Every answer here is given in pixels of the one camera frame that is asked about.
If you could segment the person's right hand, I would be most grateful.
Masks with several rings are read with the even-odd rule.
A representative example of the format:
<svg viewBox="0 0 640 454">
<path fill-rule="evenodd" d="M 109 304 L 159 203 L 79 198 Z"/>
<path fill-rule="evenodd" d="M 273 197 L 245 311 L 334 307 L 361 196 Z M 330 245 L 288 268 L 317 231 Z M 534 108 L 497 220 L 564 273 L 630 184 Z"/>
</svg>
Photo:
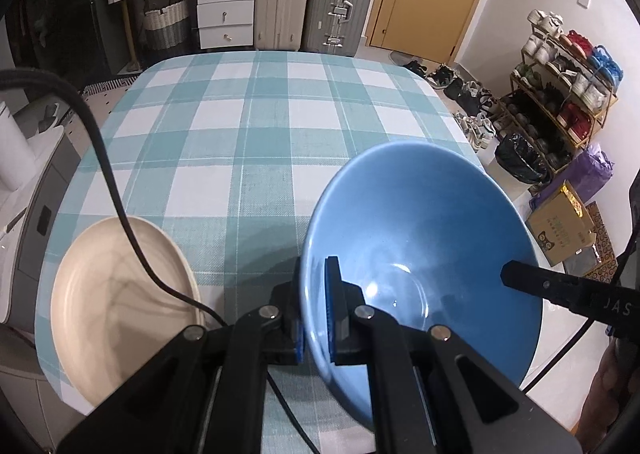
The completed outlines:
<svg viewBox="0 0 640 454">
<path fill-rule="evenodd" d="M 591 453 L 606 437 L 623 408 L 623 395 L 639 389 L 639 347 L 612 338 L 593 376 L 575 437 Z"/>
</svg>

